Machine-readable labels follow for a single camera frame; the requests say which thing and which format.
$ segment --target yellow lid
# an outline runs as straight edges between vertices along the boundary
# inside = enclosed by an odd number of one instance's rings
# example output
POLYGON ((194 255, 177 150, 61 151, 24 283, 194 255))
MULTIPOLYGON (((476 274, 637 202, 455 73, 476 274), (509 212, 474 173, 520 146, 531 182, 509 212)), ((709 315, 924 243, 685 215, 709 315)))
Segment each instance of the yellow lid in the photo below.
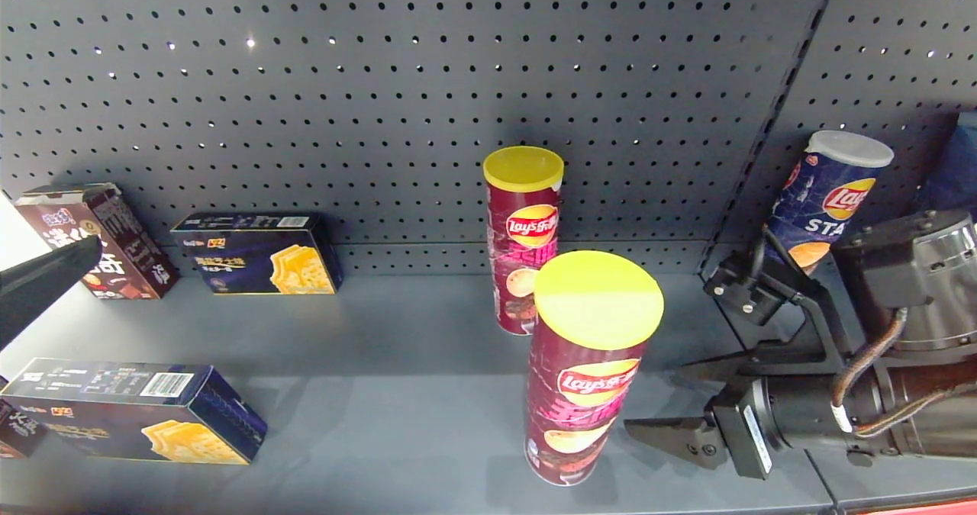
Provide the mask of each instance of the yellow lid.
POLYGON ((482 163, 485 180, 509 192, 534 192, 563 181, 563 158, 539 146, 507 146, 482 163))
POLYGON ((635 262, 582 250, 552 258, 534 289, 541 320, 562 338, 589 349, 627 349, 662 321, 659 283, 635 262))

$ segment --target gray metal shelf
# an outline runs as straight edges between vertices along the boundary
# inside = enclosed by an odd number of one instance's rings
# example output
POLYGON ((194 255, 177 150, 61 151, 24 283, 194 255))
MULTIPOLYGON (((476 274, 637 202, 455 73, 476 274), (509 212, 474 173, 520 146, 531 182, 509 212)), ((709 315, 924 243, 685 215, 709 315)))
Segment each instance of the gray metal shelf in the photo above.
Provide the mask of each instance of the gray metal shelf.
MULTIPOLYGON (((669 308, 622 417, 694 415, 714 391, 655 372, 740 348, 694 275, 669 308)), ((335 297, 215 298, 193 276, 158 303, 80 286, 0 354, 215 363, 269 421, 250 467, 88 459, 52 438, 0 462, 0 504, 139 513, 797 513, 830 506, 803 452, 770 481, 705 471, 620 428, 590 479, 555 488, 521 445, 528 341, 492 320, 488 276, 363 276, 335 297)))

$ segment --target snack box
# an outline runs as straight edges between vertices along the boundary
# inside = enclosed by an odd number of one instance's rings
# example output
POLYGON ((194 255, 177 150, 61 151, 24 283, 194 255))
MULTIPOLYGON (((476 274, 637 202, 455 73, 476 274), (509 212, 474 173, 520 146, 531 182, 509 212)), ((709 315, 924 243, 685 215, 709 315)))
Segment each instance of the snack box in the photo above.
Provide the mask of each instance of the snack box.
POLYGON ((32 188, 15 206, 52 247, 101 237, 102 260, 82 277, 98 299, 160 299, 180 278, 111 182, 32 188))
POLYGON ((247 465, 268 425, 208 365, 34 359, 0 391, 87 455, 247 465))
MULTIPOLYGON (((0 389, 5 385, 7 380, 0 377, 0 389)), ((28 457, 44 439, 45 432, 43 426, 24 412, 0 401, 0 459, 28 457)))
POLYGON ((334 294, 343 279, 316 213, 201 212, 171 233, 216 294, 334 294))

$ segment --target lay's stax can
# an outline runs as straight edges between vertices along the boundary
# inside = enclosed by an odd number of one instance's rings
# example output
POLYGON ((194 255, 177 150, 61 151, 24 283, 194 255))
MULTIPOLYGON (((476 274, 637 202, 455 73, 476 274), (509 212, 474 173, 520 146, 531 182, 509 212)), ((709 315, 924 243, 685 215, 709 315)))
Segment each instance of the lay's stax can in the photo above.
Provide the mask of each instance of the lay's stax can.
POLYGON ((552 258, 535 296, 526 460, 547 483, 568 487, 593 472, 664 298, 645 269, 596 251, 552 258))
POLYGON ((811 136, 767 220, 774 236, 806 272, 827 255, 865 200, 891 149, 870 137, 821 131, 811 136))
POLYGON ((563 158, 538 146, 509 146, 482 164, 488 184, 488 260, 495 279, 495 316, 503 330, 533 333, 533 286, 556 255, 563 158))

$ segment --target cracker image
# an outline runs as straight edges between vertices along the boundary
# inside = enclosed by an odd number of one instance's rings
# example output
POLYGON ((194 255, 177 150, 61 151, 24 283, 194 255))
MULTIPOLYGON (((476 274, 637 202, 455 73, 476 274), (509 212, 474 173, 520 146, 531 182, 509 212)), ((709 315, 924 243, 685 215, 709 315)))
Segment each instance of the cracker image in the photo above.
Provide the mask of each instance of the cracker image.
POLYGON ((247 465, 227 443, 200 423, 169 420, 142 431, 153 443, 153 452, 171 462, 247 465))
POLYGON ((333 293, 318 251, 310 246, 293 245, 271 256, 271 282, 283 294, 333 293))
POLYGON ((178 425, 179 423, 180 423, 179 421, 175 419, 171 419, 167 421, 162 421, 156 425, 150 425, 150 427, 144 427, 141 430, 143 432, 143 435, 146 435, 146 438, 148 438, 150 442, 153 443, 153 448, 152 448, 153 452, 158 453, 160 452, 161 449, 164 448, 163 442, 158 437, 158 433, 164 429, 169 429, 174 425, 178 425))

